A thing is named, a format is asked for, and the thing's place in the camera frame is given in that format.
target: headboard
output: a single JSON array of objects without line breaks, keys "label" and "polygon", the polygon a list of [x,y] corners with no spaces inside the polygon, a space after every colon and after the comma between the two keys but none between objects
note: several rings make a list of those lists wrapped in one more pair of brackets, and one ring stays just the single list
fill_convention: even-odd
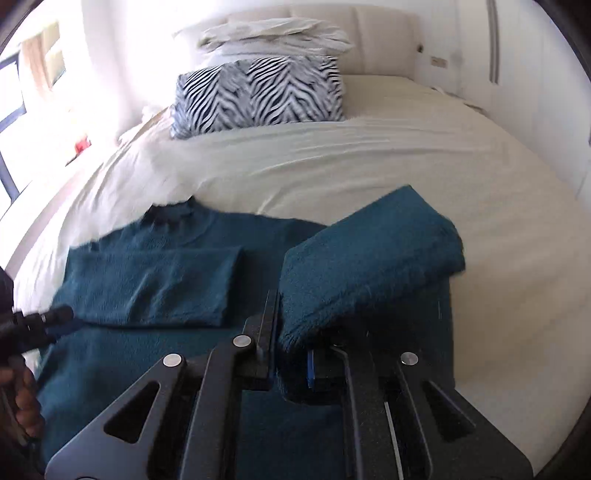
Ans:
[{"label": "headboard", "polygon": [[342,28],[354,48],[339,59],[347,75],[397,75],[414,78],[415,57],[421,45],[418,19],[412,13],[374,5],[286,5],[247,10],[216,17],[175,34],[182,56],[196,56],[195,38],[215,25],[231,21],[307,17],[326,20]]}]

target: bed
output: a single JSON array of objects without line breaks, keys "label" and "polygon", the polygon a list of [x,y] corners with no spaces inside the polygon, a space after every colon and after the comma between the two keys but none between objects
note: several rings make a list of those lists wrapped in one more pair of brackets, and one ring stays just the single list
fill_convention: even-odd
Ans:
[{"label": "bed", "polygon": [[451,280],[458,391],[539,472],[591,396],[591,223],[530,150],[459,99],[413,82],[420,32],[404,12],[277,7],[227,20],[302,16],[342,27],[345,122],[170,138],[163,112],[86,176],[15,278],[17,307],[47,308],[68,248],[189,196],[227,212],[330,224],[410,184],[450,218],[466,272]]}]

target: zebra print pillow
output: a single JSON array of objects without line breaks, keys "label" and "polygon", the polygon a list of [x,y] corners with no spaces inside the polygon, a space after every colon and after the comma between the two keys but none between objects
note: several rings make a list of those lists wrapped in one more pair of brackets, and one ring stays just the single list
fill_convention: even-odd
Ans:
[{"label": "zebra print pillow", "polygon": [[178,77],[174,138],[234,128],[345,119],[333,57],[238,60]]}]

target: wall switch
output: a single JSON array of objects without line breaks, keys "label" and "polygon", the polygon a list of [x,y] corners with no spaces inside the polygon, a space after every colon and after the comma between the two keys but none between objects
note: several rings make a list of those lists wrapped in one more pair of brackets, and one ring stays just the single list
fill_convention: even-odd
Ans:
[{"label": "wall switch", "polygon": [[431,65],[433,65],[434,67],[439,67],[441,69],[446,69],[447,68],[447,60],[440,59],[439,57],[431,57]]}]

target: bed sheet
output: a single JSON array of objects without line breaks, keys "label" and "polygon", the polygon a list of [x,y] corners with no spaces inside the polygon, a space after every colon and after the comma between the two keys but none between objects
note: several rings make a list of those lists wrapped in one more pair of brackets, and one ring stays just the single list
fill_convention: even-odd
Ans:
[{"label": "bed sheet", "polygon": [[400,77],[345,76],[345,122],[172,140],[165,115],[55,215],[16,279],[49,306],[68,248],[195,195],[223,211],[333,223],[410,184],[456,225],[457,388],[538,471],[591,395],[591,226],[531,151],[461,101]]}]

